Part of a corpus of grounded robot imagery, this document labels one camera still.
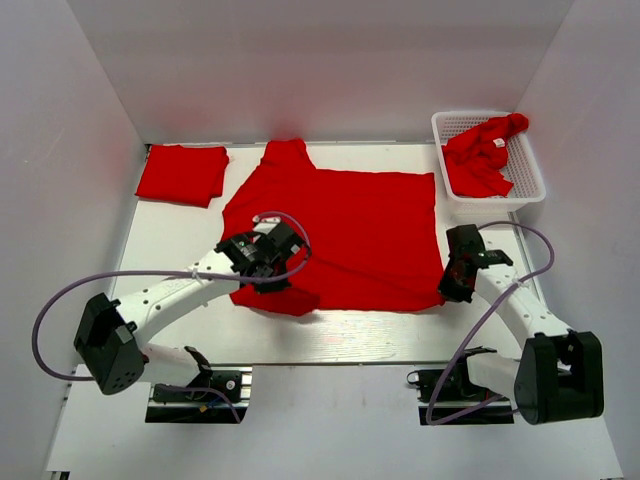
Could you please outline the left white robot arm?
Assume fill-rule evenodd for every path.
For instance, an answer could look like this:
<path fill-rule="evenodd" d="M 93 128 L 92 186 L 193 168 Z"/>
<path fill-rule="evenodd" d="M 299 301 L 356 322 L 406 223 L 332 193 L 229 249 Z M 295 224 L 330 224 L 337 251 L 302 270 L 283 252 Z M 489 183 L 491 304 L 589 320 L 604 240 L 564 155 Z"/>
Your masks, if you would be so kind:
<path fill-rule="evenodd" d="M 251 231 L 220 241 L 186 269 L 163 274 L 153 286 L 119 299 L 91 298 L 74 347 L 105 395 L 143 381 L 202 398 L 214 377 L 209 361 L 193 347 L 163 347 L 153 338 L 191 311 L 245 286 L 265 293 L 290 287 L 287 262 L 299 252 L 311 252 L 305 232 L 275 217 L 261 220 Z"/>

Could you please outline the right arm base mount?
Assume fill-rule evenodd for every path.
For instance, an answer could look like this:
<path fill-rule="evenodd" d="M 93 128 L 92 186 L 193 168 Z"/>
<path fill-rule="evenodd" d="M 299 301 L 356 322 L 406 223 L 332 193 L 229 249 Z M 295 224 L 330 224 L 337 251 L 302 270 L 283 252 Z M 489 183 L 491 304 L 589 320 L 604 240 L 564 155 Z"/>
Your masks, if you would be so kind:
<path fill-rule="evenodd" d="M 428 405 L 442 372 L 442 369 L 433 368 L 414 369 L 406 376 L 408 386 L 418 394 L 419 421 L 422 426 L 429 425 Z M 475 407 L 494 396 L 496 393 L 491 390 L 472 385 L 463 376 L 461 368 L 455 367 L 439 391 L 431 418 L 437 422 L 442 418 Z M 453 419 L 445 423 L 445 426 L 510 425 L 515 423 L 515 416 L 516 410 L 510 401 L 506 397 L 500 397 L 483 409 Z"/>

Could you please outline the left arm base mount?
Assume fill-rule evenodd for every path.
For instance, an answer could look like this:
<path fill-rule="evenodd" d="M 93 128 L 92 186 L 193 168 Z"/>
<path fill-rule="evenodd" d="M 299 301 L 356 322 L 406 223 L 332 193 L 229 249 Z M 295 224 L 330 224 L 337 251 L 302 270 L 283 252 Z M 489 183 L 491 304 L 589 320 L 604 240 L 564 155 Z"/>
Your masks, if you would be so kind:
<path fill-rule="evenodd" d="M 148 424 L 237 425 L 251 396 L 251 367 L 214 368 L 204 390 L 181 392 L 154 386 L 147 405 Z"/>

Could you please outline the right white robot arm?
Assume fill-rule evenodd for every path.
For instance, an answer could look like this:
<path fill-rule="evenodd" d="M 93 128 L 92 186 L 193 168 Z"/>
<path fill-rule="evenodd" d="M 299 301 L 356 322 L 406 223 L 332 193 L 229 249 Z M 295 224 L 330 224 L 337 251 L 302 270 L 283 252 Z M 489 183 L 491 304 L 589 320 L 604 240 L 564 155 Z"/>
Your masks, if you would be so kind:
<path fill-rule="evenodd" d="M 438 286 L 447 301 L 479 296 L 489 308 L 472 327 L 433 387 L 433 407 L 445 382 L 472 399 L 485 389 L 506 398 L 531 425 L 596 418 L 604 412 L 602 344 L 553 314 L 527 286 L 534 273 L 519 276 L 502 250 L 489 250 L 474 224 L 446 232 L 448 263 Z M 521 349 L 519 359 L 492 349 L 468 347 L 492 315 L 498 315 Z"/>

